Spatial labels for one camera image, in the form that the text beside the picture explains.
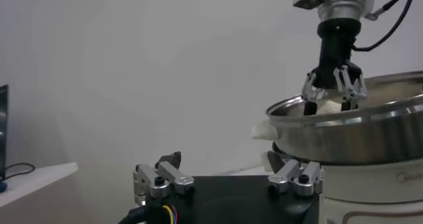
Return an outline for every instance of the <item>wire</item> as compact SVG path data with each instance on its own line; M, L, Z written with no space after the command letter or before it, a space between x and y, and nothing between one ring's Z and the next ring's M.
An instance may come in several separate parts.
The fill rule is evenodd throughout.
M12 164L12 165L10 165L10 166L6 167L6 169L5 169L5 170L9 170L10 168L17 167L17 166L27 166L27 167L30 167L30 169L29 169L29 170L26 170L26 171L24 171L24 172L18 172L18 173L12 174L12 175L10 175L10 176L6 176L5 180L6 180L6 179L13 178L13 177L15 177L15 176L25 175L25 174L28 174L28 173L34 172L34 171L35 171L35 168L36 168L34 165L32 165L32 164L30 164L30 163L16 163L16 164Z
M172 210L173 210L173 215L174 215L174 223L177 224L178 223L178 212L176 211L176 208L171 205Z
M399 0L391 0L388 3L386 3L382 9L384 11L389 10L394 4L396 4ZM355 46L352 46L352 49L354 51L357 52L370 52L372 50L374 50L375 48L379 47L382 43L384 43L386 40L388 40L388 38L390 38L392 36L392 34L394 34L394 32L397 30L397 28L401 25L401 23L403 22L405 16L408 13L408 10L410 9L412 0L407 0L407 3L405 4L405 7L403 9L403 12L401 13L400 17L398 18L398 20L396 21L396 23L394 24L394 26L392 27L392 29L384 36L382 37L382 39L380 39L378 42L376 42L374 45L370 46L370 47L364 47L364 48L357 48Z
M171 224L174 224L174 222L173 222L173 212L170 209L170 207L167 206L167 205L162 205L161 207L163 207L163 209L167 210L167 212L169 213L170 219L171 219Z

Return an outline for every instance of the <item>red wire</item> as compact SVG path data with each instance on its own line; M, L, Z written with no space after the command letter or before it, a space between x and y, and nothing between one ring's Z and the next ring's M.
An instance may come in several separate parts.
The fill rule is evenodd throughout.
M173 213L176 217L175 223L178 223L178 212L176 212L176 208L173 205L171 205L171 207L172 207Z

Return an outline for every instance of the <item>black screw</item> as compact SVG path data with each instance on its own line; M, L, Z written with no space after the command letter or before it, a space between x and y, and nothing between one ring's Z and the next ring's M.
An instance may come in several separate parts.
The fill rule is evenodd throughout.
M162 176L157 176L154 179L154 185L156 185L156 186L162 186L164 184L165 184L165 178L163 178Z
M302 174L300 177L298 177L298 182L300 184L307 184L310 181L310 178L308 175Z
M186 190L185 190L185 194L190 196L192 194L194 194L196 192L196 187L194 186L189 186Z
M276 196L278 194L278 189L274 185L269 185L267 191L271 196Z

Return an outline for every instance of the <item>white shelf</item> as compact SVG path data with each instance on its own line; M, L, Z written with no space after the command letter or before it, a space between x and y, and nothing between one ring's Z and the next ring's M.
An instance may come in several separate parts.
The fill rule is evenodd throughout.
M38 168L30 174L8 179L6 180L8 185L6 192L0 194L0 207L61 180L77 170L77 163L67 163Z

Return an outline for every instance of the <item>yellow wire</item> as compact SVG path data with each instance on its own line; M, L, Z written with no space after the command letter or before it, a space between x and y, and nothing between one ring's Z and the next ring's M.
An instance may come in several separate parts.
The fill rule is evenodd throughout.
M161 207L163 207L163 209L165 209L165 210L167 210L167 212L169 212L169 215L170 215L170 217L171 217L171 224L173 224L174 222L173 222L173 212L172 212L172 210L170 209L170 207L169 206L167 206L167 205L162 205Z

